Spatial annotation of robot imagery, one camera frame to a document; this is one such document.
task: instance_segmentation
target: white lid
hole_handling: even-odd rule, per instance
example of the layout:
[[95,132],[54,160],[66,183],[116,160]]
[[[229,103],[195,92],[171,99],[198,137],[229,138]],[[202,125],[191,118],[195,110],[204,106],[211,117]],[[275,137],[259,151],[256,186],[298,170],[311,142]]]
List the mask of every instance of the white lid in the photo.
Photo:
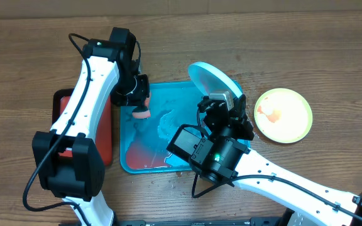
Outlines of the white lid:
[[189,65],[188,74],[204,95],[219,90],[230,91],[233,98],[240,97],[243,94],[225,73],[208,63],[196,62]]

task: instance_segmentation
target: blue tray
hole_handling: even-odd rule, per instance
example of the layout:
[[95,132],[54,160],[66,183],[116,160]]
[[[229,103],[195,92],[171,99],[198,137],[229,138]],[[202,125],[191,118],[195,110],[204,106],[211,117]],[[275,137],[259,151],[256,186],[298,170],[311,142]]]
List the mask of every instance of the blue tray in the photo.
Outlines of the blue tray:
[[[153,83],[150,91],[150,118],[135,119],[134,107],[121,107],[121,166],[128,173],[190,170],[188,163],[168,152],[166,147],[182,124],[197,124],[197,104],[202,100],[202,93],[191,81]],[[200,136],[195,130],[190,132]],[[250,147],[249,141],[240,142]]]

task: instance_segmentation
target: yellow plate rim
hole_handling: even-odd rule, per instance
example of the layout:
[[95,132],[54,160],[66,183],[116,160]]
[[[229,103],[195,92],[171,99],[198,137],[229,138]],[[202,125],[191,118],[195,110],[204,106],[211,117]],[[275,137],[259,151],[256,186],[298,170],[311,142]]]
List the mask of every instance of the yellow plate rim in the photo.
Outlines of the yellow plate rim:
[[[256,121],[256,118],[257,118],[257,115],[258,115],[258,103],[262,102],[262,100],[270,95],[270,94],[273,94],[275,92],[290,92],[290,93],[293,93],[295,94],[301,101],[302,103],[304,104],[304,107],[307,111],[307,114],[308,114],[308,124],[307,124],[307,128],[305,128],[305,131],[301,134],[301,136],[299,137],[296,137],[294,139],[289,139],[289,140],[281,140],[281,139],[277,139],[277,137],[273,137],[269,134],[267,134],[267,132],[263,132],[262,131],[262,128],[261,126],[257,123]],[[290,144],[290,143],[294,143],[294,142],[297,142],[297,141],[300,141],[301,139],[303,139],[310,131],[311,127],[312,127],[312,110],[311,110],[311,107],[310,105],[308,104],[307,100],[301,96],[298,92],[294,91],[294,90],[290,90],[290,89],[286,89],[286,88],[276,88],[276,89],[271,89],[271,90],[268,90],[266,91],[264,94],[262,94],[260,96],[260,98],[256,101],[256,104],[255,104],[255,109],[254,109],[254,120],[255,120],[255,124],[256,126],[258,126],[258,129],[260,130],[260,132],[265,135],[267,138],[271,139],[272,141],[276,141],[276,142],[279,142],[279,143],[282,143],[282,144]]]

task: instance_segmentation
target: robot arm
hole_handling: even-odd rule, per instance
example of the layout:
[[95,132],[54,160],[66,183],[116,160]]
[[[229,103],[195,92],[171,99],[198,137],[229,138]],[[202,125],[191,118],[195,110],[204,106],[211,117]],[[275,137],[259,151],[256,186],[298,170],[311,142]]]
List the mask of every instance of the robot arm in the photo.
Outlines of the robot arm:
[[[353,203],[353,198],[357,198],[350,192],[339,191],[328,188],[288,170],[285,170],[272,162],[268,161],[255,150],[250,150],[248,154],[243,154],[239,160],[236,171],[239,176],[243,175],[268,175],[277,176],[291,181],[307,190],[320,195],[334,204],[354,213],[357,204]],[[311,220],[317,225],[350,225],[352,217],[333,209],[320,200],[298,190],[291,185],[269,179],[245,179],[235,181],[234,184],[242,189],[249,190],[268,197],[276,202],[286,206],[295,212],[301,213],[305,218]]]
[[[56,151],[43,162],[38,175],[43,189],[51,190],[56,197],[71,203],[82,225],[88,225],[85,220],[89,225],[101,226],[112,226],[115,221],[115,214],[101,192],[104,164],[94,143],[109,95],[118,106],[136,106],[135,117],[140,117],[140,114],[150,116],[145,104],[150,98],[148,78],[138,75],[140,57],[137,61],[131,59],[135,43],[136,39],[129,30],[122,28],[113,28],[109,41],[88,40],[83,55],[90,65],[90,82],[72,125],[62,134],[87,84],[85,60],[63,114],[50,132],[37,132],[33,138],[33,154],[39,167],[58,137],[63,136]],[[72,157],[61,156],[65,150],[71,151]]]
[[[199,112],[207,114],[204,122],[212,131],[210,136],[201,127],[182,125],[167,147],[188,162],[202,179],[214,183],[212,188],[194,195],[195,177],[194,198],[229,184],[275,200],[317,225],[362,225],[362,194],[318,185],[238,142],[252,140],[253,127],[245,114],[245,96],[229,103],[229,95],[228,91],[209,94],[198,104]],[[188,127],[198,129],[202,137],[193,135]]]
[[[97,125],[104,109],[104,105],[110,95],[111,90],[118,83],[119,70],[117,62],[109,62],[107,58],[91,56],[89,59],[91,70],[91,81],[89,91],[80,107],[74,123],[66,133],[67,136],[76,137],[78,133],[85,134],[86,138],[95,140]],[[51,127],[56,130],[56,134],[61,134],[67,125],[68,120],[79,103],[80,96],[86,85],[87,69],[85,61],[82,62],[79,80],[74,92],[67,104],[63,114]]]

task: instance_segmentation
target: wood grain surface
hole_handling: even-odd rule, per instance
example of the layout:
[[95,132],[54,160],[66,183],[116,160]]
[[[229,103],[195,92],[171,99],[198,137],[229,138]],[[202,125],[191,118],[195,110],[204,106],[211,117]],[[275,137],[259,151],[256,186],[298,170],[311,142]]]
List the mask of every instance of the wood grain surface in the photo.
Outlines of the wood grain surface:
[[[309,135],[280,145],[257,131],[252,147],[314,182],[362,191],[362,11],[0,20],[0,225],[76,219],[69,207],[33,213],[22,206],[35,168],[31,140],[51,126],[54,92],[73,87],[79,76],[81,57],[68,33],[107,39],[113,26],[129,28],[139,39],[151,82],[188,80],[189,64],[213,64],[241,84],[251,118],[256,99],[269,89],[302,94],[314,115]],[[267,198],[230,186],[193,200],[191,172],[126,173],[119,164],[117,109],[113,117],[114,161],[102,190],[120,220],[243,219],[284,212]],[[197,190],[208,186],[199,181]],[[31,205],[58,201],[35,181]]]

